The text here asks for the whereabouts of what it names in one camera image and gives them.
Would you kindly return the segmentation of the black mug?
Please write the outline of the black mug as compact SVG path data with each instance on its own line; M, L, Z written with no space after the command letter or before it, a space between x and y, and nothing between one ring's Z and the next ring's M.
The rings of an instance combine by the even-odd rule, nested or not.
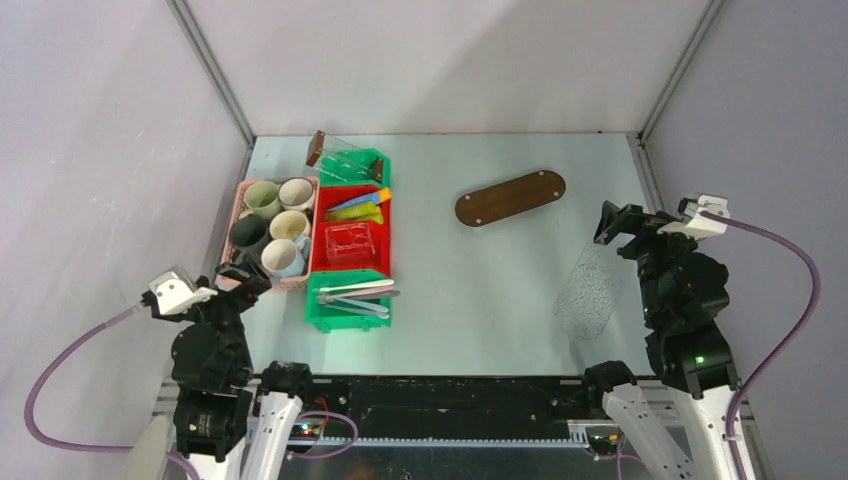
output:
M246 258L260 263L261 254L271 241L269 223L256 216L239 219L231 227L228 240L234 249L230 256L233 263L241 263Z

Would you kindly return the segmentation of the light blue mug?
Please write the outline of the light blue mug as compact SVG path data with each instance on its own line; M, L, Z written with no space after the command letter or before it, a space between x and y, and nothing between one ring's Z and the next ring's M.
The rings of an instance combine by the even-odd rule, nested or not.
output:
M261 253L262 267L277 278L302 276L308 266L311 238L305 234L294 240L272 240Z

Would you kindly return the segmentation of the clear acrylic holder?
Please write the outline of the clear acrylic holder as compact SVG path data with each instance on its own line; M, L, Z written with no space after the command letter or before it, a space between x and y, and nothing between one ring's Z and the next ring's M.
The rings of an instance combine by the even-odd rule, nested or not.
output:
M327 261L334 267L369 264L376 244L369 222L332 223L325 230Z

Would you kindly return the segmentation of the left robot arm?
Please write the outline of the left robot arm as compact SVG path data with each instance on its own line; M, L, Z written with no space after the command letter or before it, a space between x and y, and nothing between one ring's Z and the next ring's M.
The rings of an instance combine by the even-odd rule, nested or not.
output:
M235 287L223 290L205 276L191 280L175 266L141 297L153 318L188 325L170 347L179 386L177 450L215 479L276 479L297 417L315 406L312 373L304 363L274 361L249 390L254 366L241 316L271 281L253 260L224 263L215 272Z

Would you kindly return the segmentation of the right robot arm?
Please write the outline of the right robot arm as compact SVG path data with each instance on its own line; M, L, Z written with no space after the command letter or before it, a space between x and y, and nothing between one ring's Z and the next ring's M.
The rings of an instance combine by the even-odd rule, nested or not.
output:
M728 216L727 199L706 194L682 199L675 215L602 205L594 241L632 237L617 253L637 264L649 364L673 401L690 450L671 436L622 361L586 369L581 402L591 416L617 424L655 479L756 476L740 417L728 410L740 379L715 323L729 304L729 273L697 250L700 240L725 232Z

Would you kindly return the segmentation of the clear textured oval tray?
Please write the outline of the clear textured oval tray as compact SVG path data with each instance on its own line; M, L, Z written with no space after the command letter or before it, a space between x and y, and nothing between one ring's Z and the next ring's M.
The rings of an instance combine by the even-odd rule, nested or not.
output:
M554 319L565 335L576 341L599 337L629 275L630 264L616 244L587 244L554 303Z

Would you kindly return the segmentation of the brown wooden oval tray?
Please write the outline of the brown wooden oval tray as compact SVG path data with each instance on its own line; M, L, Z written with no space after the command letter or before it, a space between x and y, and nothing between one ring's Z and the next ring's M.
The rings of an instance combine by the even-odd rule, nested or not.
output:
M561 200L566 189L566 181L558 173L537 170L462 194L454 212L462 224L482 227Z

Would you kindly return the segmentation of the pink perforated basket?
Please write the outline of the pink perforated basket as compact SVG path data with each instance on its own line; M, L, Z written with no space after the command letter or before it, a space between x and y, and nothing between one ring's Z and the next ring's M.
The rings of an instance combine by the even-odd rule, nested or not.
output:
M269 276L278 291L306 288L312 273L311 241L315 238L315 208L320 198L316 177L242 181L236 191L220 262L252 262ZM289 273L269 270L262 261L275 240L305 241L301 252L284 266Z

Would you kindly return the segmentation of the cream mug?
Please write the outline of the cream mug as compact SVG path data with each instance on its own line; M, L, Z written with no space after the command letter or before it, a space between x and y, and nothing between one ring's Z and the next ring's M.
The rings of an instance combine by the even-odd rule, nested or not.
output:
M270 236L273 240L296 240L301 235L310 236L311 231L311 221L301 211L283 211L276 215L269 225Z

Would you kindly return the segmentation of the green mug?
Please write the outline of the green mug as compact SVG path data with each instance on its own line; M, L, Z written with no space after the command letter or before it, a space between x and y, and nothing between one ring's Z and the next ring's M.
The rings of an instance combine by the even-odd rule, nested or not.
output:
M239 215L239 218L256 216L268 222L272 221L283 211L278 190L279 186L268 180L262 180L249 186L243 196L245 210Z

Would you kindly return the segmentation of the green bin with toothbrushes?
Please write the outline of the green bin with toothbrushes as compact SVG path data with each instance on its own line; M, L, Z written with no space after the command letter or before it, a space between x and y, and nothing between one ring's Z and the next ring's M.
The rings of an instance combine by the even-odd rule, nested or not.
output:
M342 286L387 279L388 276L372 269L316 271L308 280L304 319L324 333L342 329L369 331L389 327L392 323L390 298L366 300L366 303L386 309L385 312L368 314L365 313L365 307L321 300L323 295L329 297L349 292L349 289L342 289Z

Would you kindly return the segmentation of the white ribbed mug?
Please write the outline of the white ribbed mug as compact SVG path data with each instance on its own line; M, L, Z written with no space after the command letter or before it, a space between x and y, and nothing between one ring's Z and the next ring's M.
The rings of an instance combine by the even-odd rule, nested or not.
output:
M278 189L278 199L286 211L306 212L315 204L318 188L308 178L295 177L284 181Z

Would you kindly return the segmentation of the clear holder with brown ends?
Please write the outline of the clear holder with brown ends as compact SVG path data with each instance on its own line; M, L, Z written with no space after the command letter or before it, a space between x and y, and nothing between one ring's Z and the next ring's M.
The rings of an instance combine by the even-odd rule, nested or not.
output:
M360 148L317 130L307 149L305 165L338 182L384 180L385 159L375 149Z

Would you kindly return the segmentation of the green bin at back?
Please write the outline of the green bin at back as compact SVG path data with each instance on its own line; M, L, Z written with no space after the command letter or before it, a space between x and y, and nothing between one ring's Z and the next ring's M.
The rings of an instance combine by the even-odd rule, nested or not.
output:
M390 159L376 149L331 152L316 164L325 185L373 183L389 186L390 167Z

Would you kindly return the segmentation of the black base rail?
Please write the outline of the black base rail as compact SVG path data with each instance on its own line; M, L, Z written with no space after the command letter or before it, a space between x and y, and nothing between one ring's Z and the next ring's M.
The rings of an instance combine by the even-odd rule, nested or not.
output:
M358 444L586 443L601 394L628 380L620 363L581 377L319 376L313 407L350 418Z

